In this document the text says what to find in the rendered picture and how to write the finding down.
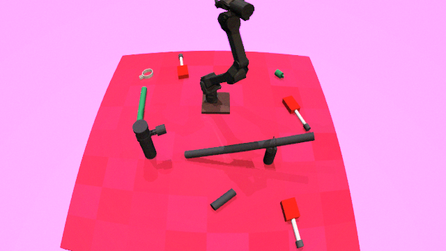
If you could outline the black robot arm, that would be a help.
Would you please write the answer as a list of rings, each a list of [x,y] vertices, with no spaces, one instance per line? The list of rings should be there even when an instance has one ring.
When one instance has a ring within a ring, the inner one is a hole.
[[[204,102],[217,103],[221,84],[235,84],[245,79],[249,71],[249,60],[246,57],[243,40],[240,34],[240,18],[244,21],[254,13],[254,6],[244,0],[215,0],[216,8],[227,10],[217,17],[221,29],[226,32],[229,47],[233,56],[232,66],[222,74],[208,73],[200,79],[202,94],[205,95]]]

